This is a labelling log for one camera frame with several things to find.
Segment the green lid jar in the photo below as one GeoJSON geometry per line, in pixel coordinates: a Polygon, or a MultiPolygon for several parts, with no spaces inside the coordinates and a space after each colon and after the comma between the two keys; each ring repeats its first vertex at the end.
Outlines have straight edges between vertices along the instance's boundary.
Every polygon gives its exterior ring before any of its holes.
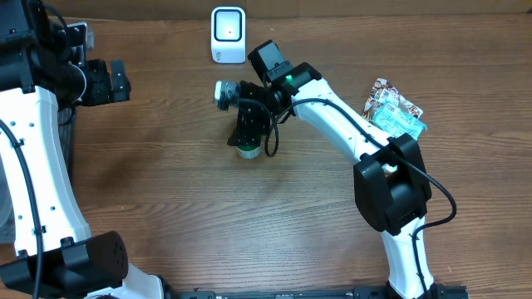
{"type": "Polygon", "coordinates": [[[257,146],[237,145],[236,150],[239,156],[242,157],[243,159],[255,159],[262,152],[262,146],[261,145],[257,145],[257,146]]]}

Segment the teal snack packet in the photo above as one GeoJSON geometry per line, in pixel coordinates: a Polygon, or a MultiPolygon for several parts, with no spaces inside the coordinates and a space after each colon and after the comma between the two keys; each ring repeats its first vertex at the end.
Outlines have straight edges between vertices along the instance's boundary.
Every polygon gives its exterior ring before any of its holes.
{"type": "Polygon", "coordinates": [[[422,121],[390,102],[376,110],[372,122],[396,138],[408,134],[414,140],[418,140],[419,136],[427,131],[427,126],[422,121]]]}

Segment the beige brown snack pouch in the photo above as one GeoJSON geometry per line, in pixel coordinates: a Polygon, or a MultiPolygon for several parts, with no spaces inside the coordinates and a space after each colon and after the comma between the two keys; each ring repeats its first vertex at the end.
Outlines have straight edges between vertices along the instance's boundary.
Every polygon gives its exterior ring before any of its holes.
{"type": "Polygon", "coordinates": [[[394,104],[403,112],[417,119],[420,119],[424,114],[422,108],[405,98],[390,81],[377,78],[364,105],[362,117],[370,120],[377,110],[387,102],[394,104]]]}

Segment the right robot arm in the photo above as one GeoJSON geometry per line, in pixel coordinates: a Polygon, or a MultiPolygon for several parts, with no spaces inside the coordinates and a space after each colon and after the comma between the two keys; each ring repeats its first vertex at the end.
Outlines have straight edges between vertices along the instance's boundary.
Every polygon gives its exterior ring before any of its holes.
{"type": "Polygon", "coordinates": [[[364,119],[341,100],[329,83],[307,62],[293,66],[278,46],[267,41],[248,55],[261,84],[217,81],[218,109],[238,109],[228,144],[244,157],[263,150],[277,153],[278,127],[293,115],[325,136],[352,164],[358,212],[379,232],[389,276],[381,291],[389,298],[430,298],[435,281],[426,261],[423,231],[426,203],[431,198],[417,141],[398,137],[364,119]]]}

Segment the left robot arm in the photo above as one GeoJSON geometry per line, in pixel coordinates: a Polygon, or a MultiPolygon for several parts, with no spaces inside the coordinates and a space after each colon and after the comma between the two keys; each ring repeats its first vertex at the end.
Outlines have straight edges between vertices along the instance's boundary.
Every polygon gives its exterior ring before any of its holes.
{"type": "Polygon", "coordinates": [[[17,254],[1,279],[35,298],[169,298],[160,277],[129,262],[119,233],[91,233],[71,187],[59,114],[131,93],[123,61],[88,59],[93,45],[87,24],[49,4],[1,4],[1,160],[17,254]]]}

